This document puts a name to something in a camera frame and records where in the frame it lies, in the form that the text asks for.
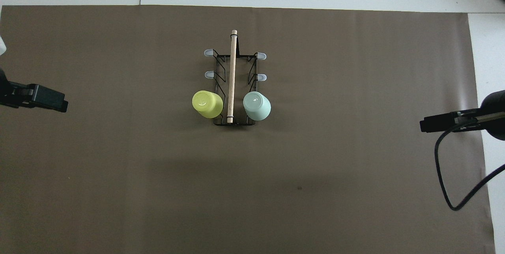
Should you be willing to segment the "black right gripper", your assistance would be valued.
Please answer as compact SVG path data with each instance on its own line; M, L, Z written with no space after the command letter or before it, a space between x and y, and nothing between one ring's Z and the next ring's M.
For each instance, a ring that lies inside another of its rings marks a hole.
M481 126L495 139L505 140L505 91L489 94L481 103L484 112Z

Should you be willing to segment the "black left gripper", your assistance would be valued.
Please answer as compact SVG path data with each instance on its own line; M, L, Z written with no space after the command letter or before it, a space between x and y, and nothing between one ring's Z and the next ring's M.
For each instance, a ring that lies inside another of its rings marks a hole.
M7 106L7 98L10 96L10 83L3 69L0 69L0 104Z

